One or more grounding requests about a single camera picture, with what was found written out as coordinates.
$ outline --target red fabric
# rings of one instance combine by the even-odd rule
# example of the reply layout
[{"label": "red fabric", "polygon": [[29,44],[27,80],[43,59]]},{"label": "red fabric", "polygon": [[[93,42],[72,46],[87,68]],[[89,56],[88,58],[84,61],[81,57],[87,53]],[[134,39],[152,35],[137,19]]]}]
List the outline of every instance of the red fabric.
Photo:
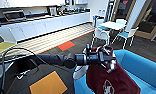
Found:
[{"label": "red fabric", "polygon": [[101,65],[89,66],[86,83],[92,91],[96,94],[140,94],[140,88],[117,61],[116,69],[111,73],[107,72],[107,68]]},{"label": "red fabric", "polygon": [[72,43],[71,41],[67,41],[67,42],[65,42],[65,43],[63,43],[63,44],[58,45],[58,47],[59,47],[62,51],[64,51],[64,50],[69,49],[70,47],[72,47],[72,46],[74,46],[74,45],[75,45],[75,44]]}]

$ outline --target cable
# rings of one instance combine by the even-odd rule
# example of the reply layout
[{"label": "cable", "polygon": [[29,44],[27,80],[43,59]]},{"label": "cable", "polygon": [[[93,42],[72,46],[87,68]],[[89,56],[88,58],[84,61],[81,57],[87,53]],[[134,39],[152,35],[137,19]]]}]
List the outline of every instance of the cable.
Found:
[{"label": "cable", "polygon": [[[2,94],[4,94],[4,82],[5,82],[5,63],[4,63],[4,60],[5,60],[5,55],[7,54],[7,52],[9,52],[10,50],[13,50],[13,49],[23,49],[23,50],[26,50],[26,51],[28,51],[28,52],[30,52],[30,53],[32,53],[33,55],[35,55],[39,60],[41,60],[43,63],[45,63],[45,64],[48,64],[47,62],[45,62],[43,59],[41,59],[40,57],[38,57],[34,52],[32,52],[32,51],[30,51],[30,50],[28,50],[28,49],[25,49],[25,48],[10,48],[10,49],[8,49],[8,50],[6,50],[5,51],[5,53],[2,55],[2,67],[3,67],[3,74],[2,74],[2,84],[1,84],[1,88],[2,88],[2,90],[3,90],[3,92],[2,92]],[[36,70],[36,72],[39,70],[39,68],[38,68],[38,65],[37,65],[37,63],[34,61],[34,60],[32,60],[32,59],[30,59],[30,61],[31,62],[33,62],[34,63],[34,65],[37,67],[37,70]],[[54,67],[56,67],[56,68],[59,68],[59,69],[62,69],[62,70],[64,70],[64,71],[66,71],[66,72],[68,72],[68,73],[72,73],[72,72],[69,72],[69,71],[67,71],[67,70],[65,70],[65,69],[63,69],[63,68],[60,68],[60,67],[58,67],[58,66],[55,66],[55,65],[52,65],[52,66],[54,66]]]},{"label": "cable", "polygon": [[10,48],[10,49],[6,50],[5,53],[3,53],[3,55],[2,55],[2,67],[3,67],[2,84],[1,84],[1,88],[2,88],[2,90],[3,90],[2,94],[4,93],[4,84],[5,84],[5,83],[4,83],[4,82],[5,82],[5,63],[4,63],[4,60],[5,60],[5,56],[6,56],[7,52],[9,52],[10,50],[13,50],[13,49],[23,49],[23,50],[26,50],[26,51],[28,51],[28,52],[34,54],[34,55],[35,55],[38,59],[40,59],[42,62],[46,63],[46,62],[43,61],[41,58],[39,58],[34,52],[32,52],[32,51],[30,51],[30,50],[28,50],[28,49],[25,49],[25,48]]}]

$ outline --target wall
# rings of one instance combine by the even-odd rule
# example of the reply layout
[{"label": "wall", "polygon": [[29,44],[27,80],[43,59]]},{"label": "wall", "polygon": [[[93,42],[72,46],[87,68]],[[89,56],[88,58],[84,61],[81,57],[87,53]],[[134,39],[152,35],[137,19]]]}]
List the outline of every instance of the wall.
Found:
[{"label": "wall", "polygon": [[146,2],[146,0],[136,0],[135,5],[134,5],[132,12],[130,14],[130,17],[128,19],[125,31],[130,31],[131,28],[134,26],[145,2]]},{"label": "wall", "polygon": [[99,10],[107,11],[109,0],[88,0],[87,8],[90,8],[90,21],[93,21],[93,16],[98,15]]}]

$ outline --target red bag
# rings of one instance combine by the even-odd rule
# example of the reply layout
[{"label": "red bag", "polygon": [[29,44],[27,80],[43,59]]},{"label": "red bag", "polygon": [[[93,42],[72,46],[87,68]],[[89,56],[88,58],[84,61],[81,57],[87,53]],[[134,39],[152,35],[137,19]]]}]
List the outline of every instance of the red bag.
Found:
[{"label": "red bag", "polygon": [[[113,49],[111,47],[106,47],[106,49],[110,50],[109,56],[112,56]],[[111,62],[108,62],[106,68],[101,65],[89,66],[86,74],[87,86],[96,94],[140,94],[140,88],[137,84],[117,60],[115,61],[115,69],[111,72],[108,72]]]}]

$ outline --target black handlebar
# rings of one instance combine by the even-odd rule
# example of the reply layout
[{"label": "black handlebar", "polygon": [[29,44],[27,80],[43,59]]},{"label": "black handlebar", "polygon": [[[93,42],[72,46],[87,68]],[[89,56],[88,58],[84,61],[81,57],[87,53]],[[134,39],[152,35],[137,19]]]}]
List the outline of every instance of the black handlebar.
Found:
[{"label": "black handlebar", "polygon": [[104,56],[102,52],[85,55],[85,54],[69,54],[67,57],[62,55],[37,55],[46,63],[52,65],[65,66],[67,68],[74,68],[84,65],[96,65],[104,63],[105,61],[115,60],[115,57]]}]

